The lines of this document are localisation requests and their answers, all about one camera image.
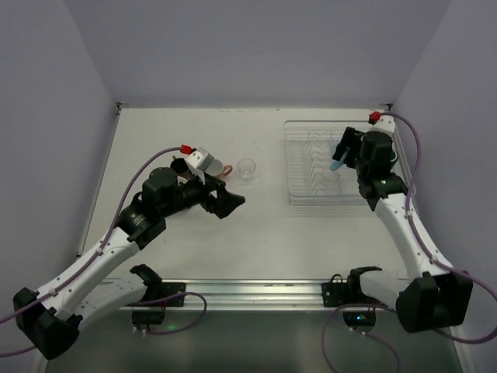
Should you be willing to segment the dark green ceramic mug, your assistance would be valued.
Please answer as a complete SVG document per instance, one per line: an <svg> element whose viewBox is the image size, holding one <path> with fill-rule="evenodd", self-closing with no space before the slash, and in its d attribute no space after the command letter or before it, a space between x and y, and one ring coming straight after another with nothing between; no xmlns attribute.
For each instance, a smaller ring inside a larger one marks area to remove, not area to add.
<svg viewBox="0 0 497 373"><path fill-rule="evenodd" d="M397 161L398 161L398 153L395 149L392 149L391 150L391 157L390 157L391 167L394 167L394 165L397 163Z"/></svg>

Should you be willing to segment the pink dotted ceramic mug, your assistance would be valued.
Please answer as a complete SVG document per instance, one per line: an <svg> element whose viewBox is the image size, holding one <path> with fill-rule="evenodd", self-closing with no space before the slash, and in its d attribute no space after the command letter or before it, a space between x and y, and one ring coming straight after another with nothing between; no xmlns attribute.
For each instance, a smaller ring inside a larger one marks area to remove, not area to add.
<svg viewBox="0 0 497 373"><path fill-rule="evenodd" d="M229 176L233 171L233 166L232 165L225 165L222 161L219 159L215 159L212 161L212 163L207 167L207 170L205 173L209 176L212 176L217 179L224 179L227 176Z"/></svg>

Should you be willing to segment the clear glass cup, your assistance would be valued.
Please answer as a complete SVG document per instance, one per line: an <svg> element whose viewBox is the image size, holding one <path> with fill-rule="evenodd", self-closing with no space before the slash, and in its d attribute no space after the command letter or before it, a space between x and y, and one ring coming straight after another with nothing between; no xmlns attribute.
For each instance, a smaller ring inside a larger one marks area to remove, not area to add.
<svg viewBox="0 0 497 373"><path fill-rule="evenodd" d="M256 163L252 159L241 159L237 164L238 177L244 182L250 182L254 179Z"/></svg>

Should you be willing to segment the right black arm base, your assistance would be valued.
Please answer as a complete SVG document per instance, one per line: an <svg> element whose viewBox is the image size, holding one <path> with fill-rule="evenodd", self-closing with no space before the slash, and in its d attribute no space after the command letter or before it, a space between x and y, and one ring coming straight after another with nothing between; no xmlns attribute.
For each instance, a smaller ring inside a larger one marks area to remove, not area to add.
<svg viewBox="0 0 497 373"><path fill-rule="evenodd" d="M341 274L334 274L329 281L321 283L321 298L325 308L337 308L343 305L368 305L366 311L344 312L342 314L348 328L353 332L366 334L376 324L376 305L383 302L365 295L360 286L360 276L372 271L382 271L380 267L368 266L352 269L346 279Z"/></svg>

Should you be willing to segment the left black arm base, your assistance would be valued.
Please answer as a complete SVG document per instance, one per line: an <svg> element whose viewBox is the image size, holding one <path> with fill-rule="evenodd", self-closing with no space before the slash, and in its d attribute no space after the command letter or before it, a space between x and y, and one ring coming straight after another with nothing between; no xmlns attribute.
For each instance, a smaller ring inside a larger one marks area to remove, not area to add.
<svg viewBox="0 0 497 373"><path fill-rule="evenodd" d="M166 298L186 291L183 282L163 282L162 278L150 267L141 264L131 268L132 274L137 274L144 281L146 292L141 302L149 302ZM184 297L175 298L168 302L149 305L151 310L132 311L131 322L134 327L141 330L152 331L165 321L167 305L183 307Z"/></svg>

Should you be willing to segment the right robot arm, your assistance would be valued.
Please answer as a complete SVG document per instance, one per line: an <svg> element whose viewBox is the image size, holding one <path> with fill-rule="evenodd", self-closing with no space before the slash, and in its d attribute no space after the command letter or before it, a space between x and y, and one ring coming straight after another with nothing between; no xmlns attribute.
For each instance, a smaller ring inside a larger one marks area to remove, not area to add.
<svg viewBox="0 0 497 373"><path fill-rule="evenodd" d="M351 293L394 309L409 333L459 326L473 283L450 272L451 263L436 248L413 206L406 203L408 187L392 170L391 136L347 127L332 157L356 171L360 195L383 222L408 275L408 283L403 284L379 267L357 268L349 275Z"/></svg>

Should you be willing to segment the light blue ceramic mug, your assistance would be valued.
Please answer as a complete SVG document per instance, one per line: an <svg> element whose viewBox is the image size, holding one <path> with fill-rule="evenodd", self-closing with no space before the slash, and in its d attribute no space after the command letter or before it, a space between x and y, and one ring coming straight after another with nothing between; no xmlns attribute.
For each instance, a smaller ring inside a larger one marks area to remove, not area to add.
<svg viewBox="0 0 497 373"><path fill-rule="evenodd" d="M334 155L332 156L332 163L331 163L329 169L333 172L336 172L341 167L343 167L345 164L345 160L346 160L348 153L349 153L348 148L340 155L337 152L335 152Z"/></svg>

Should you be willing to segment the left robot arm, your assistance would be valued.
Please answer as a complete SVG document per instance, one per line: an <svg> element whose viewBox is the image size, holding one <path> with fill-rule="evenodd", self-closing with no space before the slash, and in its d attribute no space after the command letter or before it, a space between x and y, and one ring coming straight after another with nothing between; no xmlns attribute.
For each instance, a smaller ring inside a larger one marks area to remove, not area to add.
<svg viewBox="0 0 497 373"><path fill-rule="evenodd" d="M125 305L164 305L181 292L166 293L150 267L132 267L112 284L102 281L166 229L166 218L200 205L226 218L245 198L227 191L222 180L198 176L184 184L170 168L154 169L109 231L78 261L33 291L13 298L16 325L47 360L64 354L92 322Z"/></svg>

